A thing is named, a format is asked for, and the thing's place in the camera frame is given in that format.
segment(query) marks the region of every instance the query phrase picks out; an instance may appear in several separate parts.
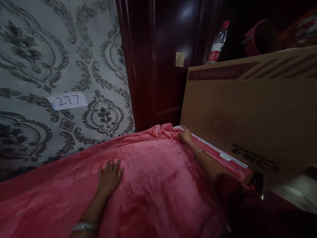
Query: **bracelet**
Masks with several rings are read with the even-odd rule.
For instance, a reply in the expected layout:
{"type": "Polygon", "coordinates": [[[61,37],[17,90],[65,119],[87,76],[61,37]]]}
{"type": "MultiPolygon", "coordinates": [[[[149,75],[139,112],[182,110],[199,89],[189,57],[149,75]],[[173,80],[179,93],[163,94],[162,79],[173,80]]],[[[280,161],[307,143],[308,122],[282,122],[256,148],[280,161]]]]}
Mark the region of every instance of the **bracelet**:
{"type": "Polygon", "coordinates": [[[77,223],[72,231],[79,231],[79,230],[91,230],[91,231],[96,231],[98,229],[98,226],[95,224],[90,224],[86,222],[79,222],[77,223]]]}
{"type": "Polygon", "coordinates": [[[204,150],[197,150],[195,153],[194,153],[194,158],[195,158],[195,155],[199,152],[205,152],[204,150]]]}

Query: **pink blanket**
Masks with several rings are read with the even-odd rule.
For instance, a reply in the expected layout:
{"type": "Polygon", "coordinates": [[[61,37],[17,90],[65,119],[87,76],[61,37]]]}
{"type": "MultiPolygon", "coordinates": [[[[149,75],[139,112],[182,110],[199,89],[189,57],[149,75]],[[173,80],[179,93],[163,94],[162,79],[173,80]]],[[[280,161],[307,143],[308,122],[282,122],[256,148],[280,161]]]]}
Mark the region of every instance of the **pink blanket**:
{"type": "MultiPolygon", "coordinates": [[[[98,168],[111,158],[125,170],[98,237],[219,237],[224,220],[212,185],[177,131],[157,125],[0,183],[0,237],[68,237],[94,195],[98,168]]],[[[198,143],[236,177],[248,174],[198,143]]]]}

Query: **plastic water bottle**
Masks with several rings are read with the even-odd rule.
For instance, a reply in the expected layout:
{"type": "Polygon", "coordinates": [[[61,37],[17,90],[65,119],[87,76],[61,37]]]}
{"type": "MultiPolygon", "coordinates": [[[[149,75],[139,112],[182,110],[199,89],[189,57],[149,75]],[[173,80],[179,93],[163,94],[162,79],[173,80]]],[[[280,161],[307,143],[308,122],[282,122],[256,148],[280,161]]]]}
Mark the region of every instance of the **plastic water bottle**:
{"type": "Polygon", "coordinates": [[[211,52],[207,58],[206,64],[217,62],[221,49],[224,46],[224,43],[227,38],[228,25],[229,25],[229,21],[224,21],[222,23],[222,27],[220,31],[218,32],[217,36],[215,37],[214,43],[212,44],[211,52]]]}

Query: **damask wallpaper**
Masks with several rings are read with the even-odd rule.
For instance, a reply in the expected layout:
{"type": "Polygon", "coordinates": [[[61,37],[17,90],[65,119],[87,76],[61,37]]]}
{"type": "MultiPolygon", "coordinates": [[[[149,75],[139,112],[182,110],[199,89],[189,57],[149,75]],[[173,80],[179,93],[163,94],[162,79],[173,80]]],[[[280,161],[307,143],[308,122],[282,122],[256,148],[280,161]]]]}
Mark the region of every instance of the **damask wallpaper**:
{"type": "Polygon", "coordinates": [[[0,180],[134,132],[115,1],[0,0],[0,102],[0,180]]]}

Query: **dark red door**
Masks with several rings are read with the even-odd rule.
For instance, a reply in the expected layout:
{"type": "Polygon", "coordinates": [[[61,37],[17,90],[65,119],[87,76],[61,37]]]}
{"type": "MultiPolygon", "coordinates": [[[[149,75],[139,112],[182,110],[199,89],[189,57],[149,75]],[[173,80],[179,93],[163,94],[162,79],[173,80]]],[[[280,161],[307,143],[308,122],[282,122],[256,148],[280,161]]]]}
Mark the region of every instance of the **dark red door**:
{"type": "Polygon", "coordinates": [[[137,131],[179,124],[187,69],[205,60],[215,2],[117,0],[137,131]],[[175,67],[176,52],[185,53],[184,67],[175,67]]]}

